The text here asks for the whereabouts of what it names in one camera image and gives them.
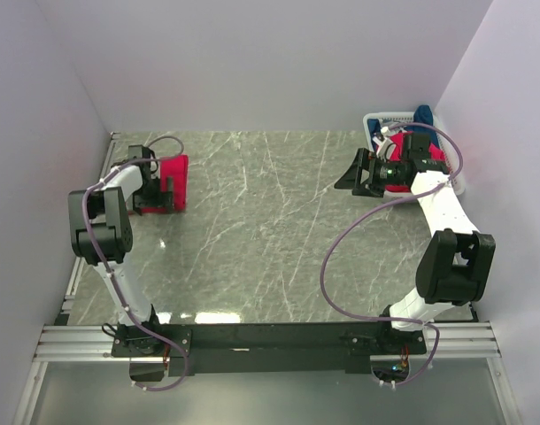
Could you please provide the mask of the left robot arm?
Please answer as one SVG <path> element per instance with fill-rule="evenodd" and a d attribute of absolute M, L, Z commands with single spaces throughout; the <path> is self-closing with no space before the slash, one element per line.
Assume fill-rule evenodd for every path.
<path fill-rule="evenodd" d="M 174 209 L 173 180 L 162 182 L 160 169 L 160 159 L 150 147 L 132 145 L 126 160 L 89 188 L 70 192 L 67 199 L 73 252 L 98 272 L 117 308 L 119 322 L 112 337 L 145 356 L 168 352 L 173 343 L 163 335 L 132 268 L 134 238 L 127 208 L 138 214 Z"/>

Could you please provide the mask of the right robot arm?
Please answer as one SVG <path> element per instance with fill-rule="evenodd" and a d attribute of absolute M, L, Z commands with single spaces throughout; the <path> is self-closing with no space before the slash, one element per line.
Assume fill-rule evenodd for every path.
<path fill-rule="evenodd" d="M 409 189 L 419 203 L 431 239 L 415 272 L 415 286 L 383 315 L 388 322 L 375 331 L 380 350 L 394 353 L 437 315 L 480 300 L 486 289 L 496 242 L 467 217 L 452 187 L 451 171 L 435 158 L 428 135 L 406 133 L 397 159 L 382 151 L 358 149 L 336 189 L 354 196 L 383 197 L 387 188 Z"/>

